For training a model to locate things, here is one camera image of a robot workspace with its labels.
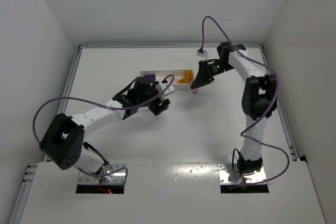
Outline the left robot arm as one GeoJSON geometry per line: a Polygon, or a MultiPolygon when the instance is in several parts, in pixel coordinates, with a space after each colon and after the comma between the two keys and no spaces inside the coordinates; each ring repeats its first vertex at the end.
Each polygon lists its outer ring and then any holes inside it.
{"type": "Polygon", "coordinates": [[[62,170],[74,167],[96,178],[113,175],[109,161],[85,139],[112,123],[128,119],[140,108],[148,108],[155,116],[166,111],[170,105],[168,95],[174,92],[174,79],[173,74],[161,82],[136,77],[104,104],[79,99],[95,108],[74,115],[57,114],[38,141],[40,150],[62,170]]]}

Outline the purple crown lego brick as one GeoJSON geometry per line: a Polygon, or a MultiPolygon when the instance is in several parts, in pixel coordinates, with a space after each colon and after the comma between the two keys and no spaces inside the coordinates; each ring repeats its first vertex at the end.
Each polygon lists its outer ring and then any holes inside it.
{"type": "Polygon", "coordinates": [[[192,93],[193,94],[198,94],[198,90],[196,88],[192,89],[193,81],[190,81],[189,84],[190,84],[190,88],[191,88],[192,93]]]}

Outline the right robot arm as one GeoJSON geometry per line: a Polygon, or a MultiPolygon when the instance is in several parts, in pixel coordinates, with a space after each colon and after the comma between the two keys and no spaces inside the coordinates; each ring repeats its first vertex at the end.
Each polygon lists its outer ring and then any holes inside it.
{"type": "Polygon", "coordinates": [[[259,64],[244,56],[245,51],[246,48],[242,44],[232,47],[230,43],[223,42],[217,47],[219,58],[209,59],[208,53],[200,48],[196,54],[203,60],[198,62],[198,73],[191,82],[191,89],[195,90],[211,84],[215,76],[230,70],[236,70],[244,81],[241,106],[248,130],[244,133],[243,146],[237,152],[238,160],[232,162],[232,170],[241,176],[261,170],[261,142],[268,118],[277,106],[276,77],[266,74],[259,68],[259,64]]]}

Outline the yellow oval orange-pattern lego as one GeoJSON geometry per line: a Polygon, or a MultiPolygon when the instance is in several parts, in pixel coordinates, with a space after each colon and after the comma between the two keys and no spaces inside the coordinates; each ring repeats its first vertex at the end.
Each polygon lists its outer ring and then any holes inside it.
{"type": "Polygon", "coordinates": [[[192,70],[187,70],[184,73],[184,79],[187,81],[192,81],[194,78],[193,71],[192,70]]]}

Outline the purple half-round lego brick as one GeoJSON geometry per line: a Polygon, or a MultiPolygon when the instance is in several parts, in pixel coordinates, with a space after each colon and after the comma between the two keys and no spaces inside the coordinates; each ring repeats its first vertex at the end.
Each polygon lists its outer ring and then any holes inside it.
{"type": "Polygon", "coordinates": [[[156,80],[156,76],[155,76],[155,74],[147,74],[147,75],[144,75],[144,77],[146,77],[146,78],[148,78],[148,79],[150,79],[150,80],[153,80],[153,81],[156,80]]]}

